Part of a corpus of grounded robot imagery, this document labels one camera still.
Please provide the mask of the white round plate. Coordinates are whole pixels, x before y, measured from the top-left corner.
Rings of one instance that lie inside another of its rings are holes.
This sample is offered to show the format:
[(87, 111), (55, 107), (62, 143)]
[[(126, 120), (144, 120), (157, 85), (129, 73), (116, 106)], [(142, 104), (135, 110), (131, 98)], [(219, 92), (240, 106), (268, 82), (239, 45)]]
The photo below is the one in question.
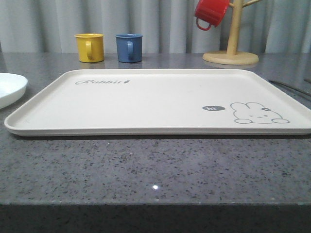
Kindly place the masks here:
[(9, 106), (20, 99), (28, 84), (27, 78), (12, 73), (0, 74), (0, 108)]

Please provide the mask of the silver fork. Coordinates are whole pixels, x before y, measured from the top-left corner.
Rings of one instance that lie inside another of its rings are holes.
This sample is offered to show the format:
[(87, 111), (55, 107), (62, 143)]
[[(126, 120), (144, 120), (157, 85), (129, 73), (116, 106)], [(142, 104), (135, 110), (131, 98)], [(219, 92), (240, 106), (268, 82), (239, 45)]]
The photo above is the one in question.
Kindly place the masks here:
[(280, 86), (280, 87), (285, 88), (287, 90), (290, 90), (291, 92), (297, 92), (300, 95), (303, 95), (306, 99), (311, 100), (311, 94), (305, 90), (298, 88), (298, 87), (294, 87), (292, 85), (289, 85), (289, 84), (286, 84), (283, 82), (273, 81), (273, 80), (269, 80), (268, 82), (273, 84), (273, 85), (277, 85), (277, 86)]

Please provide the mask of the cream rabbit serving tray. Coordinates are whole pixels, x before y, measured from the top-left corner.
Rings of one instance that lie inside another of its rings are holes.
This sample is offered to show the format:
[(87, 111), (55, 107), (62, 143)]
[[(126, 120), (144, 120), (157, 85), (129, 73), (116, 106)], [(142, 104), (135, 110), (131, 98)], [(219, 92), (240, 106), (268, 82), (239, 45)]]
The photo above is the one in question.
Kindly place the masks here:
[(311, 112), (240, 69), (74, 70), (4, 121), (20, 136), (134, 134), (294, 135)]

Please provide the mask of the blue mug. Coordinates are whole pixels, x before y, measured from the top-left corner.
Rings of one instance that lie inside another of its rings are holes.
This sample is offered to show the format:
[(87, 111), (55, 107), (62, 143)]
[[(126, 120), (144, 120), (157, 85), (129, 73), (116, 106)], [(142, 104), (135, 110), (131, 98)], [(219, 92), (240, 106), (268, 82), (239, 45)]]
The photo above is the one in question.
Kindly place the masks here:
[(136, 63), (142, 60), (143, 35), (136, 33), (123, 33), (116, 35), (118, 61), (123, 63)]

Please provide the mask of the yellow mug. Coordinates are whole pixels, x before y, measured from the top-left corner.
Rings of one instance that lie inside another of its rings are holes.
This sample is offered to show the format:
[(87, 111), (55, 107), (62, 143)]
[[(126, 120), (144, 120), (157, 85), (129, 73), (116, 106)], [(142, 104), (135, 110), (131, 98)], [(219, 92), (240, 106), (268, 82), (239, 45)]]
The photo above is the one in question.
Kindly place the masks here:
[(77, 42), (79, 61), (96, 63), (104, 60), (104, 35), (100, 33), (81, 33), (74, 36)]

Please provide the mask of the wooden mug tree stand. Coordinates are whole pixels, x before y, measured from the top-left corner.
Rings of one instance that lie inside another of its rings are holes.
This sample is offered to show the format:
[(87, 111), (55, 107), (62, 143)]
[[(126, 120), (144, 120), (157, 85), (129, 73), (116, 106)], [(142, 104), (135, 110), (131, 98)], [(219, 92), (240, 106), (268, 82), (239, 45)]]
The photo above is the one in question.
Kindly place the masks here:
[(224, 65), (251, 65), (259, 61), (259, 57), (256, 54), (238, 51), (242, 9), (259, 1), (250, 0), (244, 3), (242, 0), (234, 0), (233, 3), (229, 4), (233, 8), (233, 13), (227, 50), (204, 53), (203, 59), (205, 61)]

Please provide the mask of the red mug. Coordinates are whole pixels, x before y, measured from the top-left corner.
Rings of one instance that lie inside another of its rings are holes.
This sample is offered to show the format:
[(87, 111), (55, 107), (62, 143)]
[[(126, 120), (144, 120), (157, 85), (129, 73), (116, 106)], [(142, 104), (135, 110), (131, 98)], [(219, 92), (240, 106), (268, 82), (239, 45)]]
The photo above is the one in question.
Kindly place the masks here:
[[(211, 26), (217, 27), (223, 20), (229, 3), (229, 0), (200, 0), (194, 13), (197, 27), (203, 31), (208, 31)], [(199, 20), (203, 20), (209, 25), (204, 28), (199, 25)]]

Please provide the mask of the grey curtain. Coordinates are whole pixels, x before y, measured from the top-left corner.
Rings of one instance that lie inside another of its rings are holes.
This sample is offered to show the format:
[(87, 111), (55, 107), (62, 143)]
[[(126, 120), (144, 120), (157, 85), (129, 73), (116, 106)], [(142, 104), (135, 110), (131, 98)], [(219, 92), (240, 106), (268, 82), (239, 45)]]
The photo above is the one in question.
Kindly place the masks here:
[[(143, 35), (144, 53), (225, 50), (232, 9), (218, 27), (197, 28), (195, 0), (3, 0), (2, 52), (76, 52), (75, 35), (102, 33), (105, 52), (116, 52), (115, 35)], [(243, 9), (239, 50), (282, 53), (311, 50), (311, 3), (263, 0)]]

